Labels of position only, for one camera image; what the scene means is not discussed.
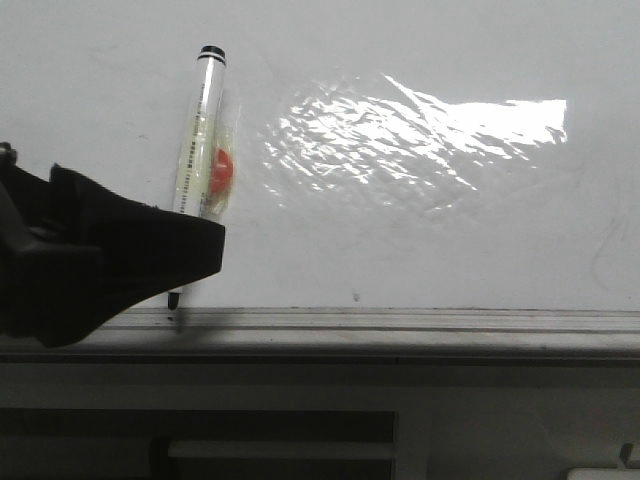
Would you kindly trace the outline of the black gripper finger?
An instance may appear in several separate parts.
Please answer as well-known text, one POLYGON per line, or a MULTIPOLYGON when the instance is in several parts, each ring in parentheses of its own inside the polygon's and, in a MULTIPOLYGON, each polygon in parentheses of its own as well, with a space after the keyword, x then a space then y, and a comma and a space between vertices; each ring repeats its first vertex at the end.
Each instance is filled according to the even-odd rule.
POLYGON ((225 228, 136 202, 61 166, 50 176, 61 242, 47 243, 34 337, 76 343, 127 308, 218 273, 225 228))

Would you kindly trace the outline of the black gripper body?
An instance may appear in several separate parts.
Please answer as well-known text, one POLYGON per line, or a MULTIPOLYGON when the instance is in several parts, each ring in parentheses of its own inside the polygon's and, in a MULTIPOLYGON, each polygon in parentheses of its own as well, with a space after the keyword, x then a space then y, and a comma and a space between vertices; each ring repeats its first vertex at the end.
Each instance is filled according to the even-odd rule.
POLYGON ((55 231, 30 225, 28 201, 47 184, 17 166, 17 152, 1 144, 1 333, 36 340, 82 340, 99 324, 102 274, 99 249, 64 243, 55 231))

